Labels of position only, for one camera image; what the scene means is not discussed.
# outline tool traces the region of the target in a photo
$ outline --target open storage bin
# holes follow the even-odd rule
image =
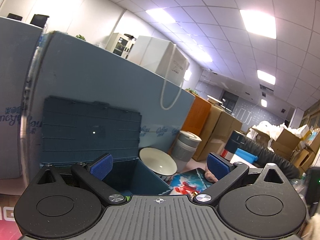
[[[49,97],[44,102],[40,162],[67,167],[110,153],[113,169],[103,179],[109,186],[126,196],[168,195],[172,188],[138,158],[140,124],[138,112]]]

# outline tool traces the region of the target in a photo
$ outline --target metal screw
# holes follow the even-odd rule
[[[120,194],[113,194],[113,195],[110,195],[108,199],[112,202],[119,202],[124,200],[124,196]]]
[[[211,196],[208,194],[199,194],[196,196],[196,200],[200,202],[207,202],[211,200]]]

